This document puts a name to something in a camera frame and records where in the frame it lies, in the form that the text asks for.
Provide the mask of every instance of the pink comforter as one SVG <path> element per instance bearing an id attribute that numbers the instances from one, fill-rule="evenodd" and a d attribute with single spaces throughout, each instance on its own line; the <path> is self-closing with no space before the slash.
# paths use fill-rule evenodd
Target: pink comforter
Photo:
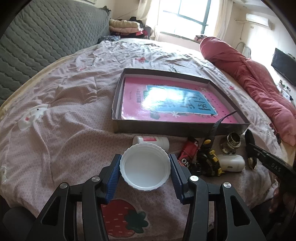
<path id="1" fill-rule="evenodd" d="M 247 91 L 271 119 L 282 140 L 294 146 L 296 110 L 280 94 L 268 70 L 215 37 L 205 38 L 200 51 L 205 59 L 230 74 Z"/>

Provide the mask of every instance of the cardboard box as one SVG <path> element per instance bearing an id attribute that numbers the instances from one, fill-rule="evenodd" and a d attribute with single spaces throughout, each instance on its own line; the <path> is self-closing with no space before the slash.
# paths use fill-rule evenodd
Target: cardboard box
<path id="1" fill-rule="evenodd" d="M 187 83 L 202 86 L 213 93 L 220 102 L 229 110 L 237 111 L 233 117 L 236 123 L 221 123 L 216 135 L 227 135 L 231 132 L 242 134 L 249 126 L 249 121 L 239 108 L 210 80 L 196 76 L 179 74 L 173 72 L 149 70 L 149 69 L 124 69 L 114 95 L 112 105 L 112 122 L 115 133 L 141 133 L 152 135 L 170 135 L 179 137 L 206 137 L 211 130 L 213 123 L 220 119 L 216 118 L 212 123 L 192 123 L 177 121 L 153 121 L 153 120 L 132 120 L 122 119 L 122 101 L 126 78 L 145 78 L 153 80 L 168 80 L 177 83 Z"/>

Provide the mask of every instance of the window frame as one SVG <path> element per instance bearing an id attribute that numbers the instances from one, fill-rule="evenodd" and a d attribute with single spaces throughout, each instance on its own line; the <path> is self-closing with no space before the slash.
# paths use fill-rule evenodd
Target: window frame
<path id="1" fill-rule="evenodd" d="M 200 21 L 195 20 L 195 19 L 193 19 L 193 18 L 190 18 L 190 17 L 184 16 L 184 15 L 181 15 L 181 14 L 180 14 L 181 4 L 182 4 L 182 0 L 180 0 L 180 5 L 179 5 L 178 13 L 169 12 L 169 11 L 166 11 L 166 10 L 163 10 L 163 12 L 165 12 L 165 13 L 172 13 L 172 14 L 178 16 L 178 17 L 185 18 L 185 19 L 187 19 L 187 20 L 190 20 L 190 21 L 193 21 L 193 22 L 196 22 L 196 23 L 202 25 L 202 30 L 201 30 L 201 33 L 200 33 L 200 34 L 204 34 L 204 33 L 205 33 L 205 28 L 206 28 L 206 26 L 208 25 L 208 24 L 207 24 L 207 19 L 208 19 L 209 12 L 210 12 L 211 0 L 207 0 L 207 7 L 206 7 L 205 17 L 204 17 L 203 22 L 200 22 Z"/>

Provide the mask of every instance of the ceiling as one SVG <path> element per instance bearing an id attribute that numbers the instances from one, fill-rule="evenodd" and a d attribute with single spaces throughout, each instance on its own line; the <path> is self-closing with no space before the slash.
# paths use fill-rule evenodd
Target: ceiling
<path id="1" fill-rule="evenodd" d="M 261 0 L 233 0 L 240 8 L 247 8 L 251 11 L 261 12 L 275 16 L 274 12 L 266 6 Z"/>

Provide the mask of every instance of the silver screw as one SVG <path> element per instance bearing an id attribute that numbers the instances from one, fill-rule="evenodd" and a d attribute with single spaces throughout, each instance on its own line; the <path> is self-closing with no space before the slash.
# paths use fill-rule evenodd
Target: silver screw
<path id="1" fill-rule="evenodd" d="M 61 185 L 59 186 L 61 189 L 65 189 L 68 186 L 67 183 L 61 183 Z"/>
<path id="2" fill-rule="evenodd" d="M 229 182 L 223 183 L 223 186 L 226 188 L 231 188 L 231 184 Z"/>
<path id="3" fill-rule="evenodd" d="M 98 182 L 98 181 L 100 181 L 101 180 L 101 178 L 100 177 L 98 177 L 98 176 L 94 176 L 94 177 L 92 177 L 92 179 L 91 179 L 94 183 L 96 183 L 96 182 Z"/>
<path id="4" fill-rule="evenodd" d="M 193 182 L 197 182 L 198 181 L 198 177 L 197 176 L 191 176 L 190 180 Z"/>

